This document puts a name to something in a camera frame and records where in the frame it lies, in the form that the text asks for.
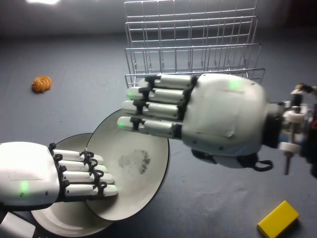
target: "metal wire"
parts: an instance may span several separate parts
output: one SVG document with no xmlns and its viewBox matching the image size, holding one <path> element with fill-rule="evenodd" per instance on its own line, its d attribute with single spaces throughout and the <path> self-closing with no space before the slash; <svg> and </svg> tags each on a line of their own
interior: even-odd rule
<svg viewBox="0 0 317 238">
<path fill-rule="evenodd" d="M 243 76 L 254 78 L 261 50 L 253 43 L 256 6 L 257 0 L 125 2 L 127 86 L 137 83 L 137 75 L 158 73 L 236 73 L 251 68 Z"/>
</svg>

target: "white plate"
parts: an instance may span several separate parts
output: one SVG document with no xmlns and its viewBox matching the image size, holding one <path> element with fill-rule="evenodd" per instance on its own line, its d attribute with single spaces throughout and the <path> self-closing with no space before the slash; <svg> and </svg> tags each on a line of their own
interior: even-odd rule
<svg viewBox="0 0 317 238">
<path fill-rule="evenodd" d="M 69 137 L 57 144 L 61 150 L 84 151 L 92 133 Z M 95 234 L 109 225 L 96 216 L 85 202 L 59 202 L 51 207 L 32 211 L 35 220 L 47 231 L 63 237 L 84 237 Z"/>
<path fill-rule="evenodd" d="M 119 110 L 107 117 L 87 145 L 88 151 L 103 157 L 118 195 L 86 203 L 96 215 L 111 221 L 144 208 L 162 185 L 169 164 L 168 140 L 117 128 L 121 116 Z"/>
</svg>

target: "gray tabletop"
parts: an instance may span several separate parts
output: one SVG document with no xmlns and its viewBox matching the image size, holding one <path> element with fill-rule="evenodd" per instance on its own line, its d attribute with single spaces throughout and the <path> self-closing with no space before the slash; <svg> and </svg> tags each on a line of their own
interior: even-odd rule
<svg viewBox="0 0 317 238">
<path fill-rule="evenodd" d="M 300 82 L 317 85 L 316 29 L 262 30 L 256 42 L 271 101 L 288 99 Z M 48 145 L 93 132 L 125 100 L 125 48 L 124 35 L 2 41 L 0 142 Z M 31 91 L 38 75 L 53 79 L 45 94 Z M 170 143 L 169 171 L 153 201 L 96 237 L 261 237 L 257 223 L 284 200 L 300 214 L 287 237 L 316 237 L 317 180 L 305 159 L 295 157 L 284 176 L 282 152 L 263 147 L 260 158 L 275 168 L 258 173 L 206 163 Z"/>
</svg>

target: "white robotic hand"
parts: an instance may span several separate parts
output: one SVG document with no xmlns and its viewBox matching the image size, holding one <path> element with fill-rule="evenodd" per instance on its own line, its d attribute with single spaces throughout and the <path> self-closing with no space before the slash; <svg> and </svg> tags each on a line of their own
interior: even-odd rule
<svg viewBox="0 0 317 238">
<path fill-rule="evenodd" d="M 29 142 L 0 144 L 0 205 L 6 210 L 37 210 L 55 202 L 116 195 L 101 156 Z"/>
<path fill-rule="evenodd" d="M 262 144 L 277 148 L 283 104 L 270 104 L 257 83 L 228 74 L 159 74 L 127 91 L 120 128 L 180 139 L 197 157 L 218 155 L 229 167 L 255 167 Z M 272 168 L 269 165 L 263 171 Z"/>
</svg>

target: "orange pastry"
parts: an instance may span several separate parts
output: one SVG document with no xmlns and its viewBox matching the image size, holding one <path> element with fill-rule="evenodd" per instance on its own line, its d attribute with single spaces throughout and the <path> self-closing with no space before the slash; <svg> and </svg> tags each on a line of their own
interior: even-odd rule
<svg viewBox="0 0 317 238">
<path fill-rule="evenodd" d="M 32 83 L 32 90 L 35 93 L 44 93 L 47 90 L 50 90 L 52 86 L 52 80 L 48 76 L 38 76 Z"/>
</svg>

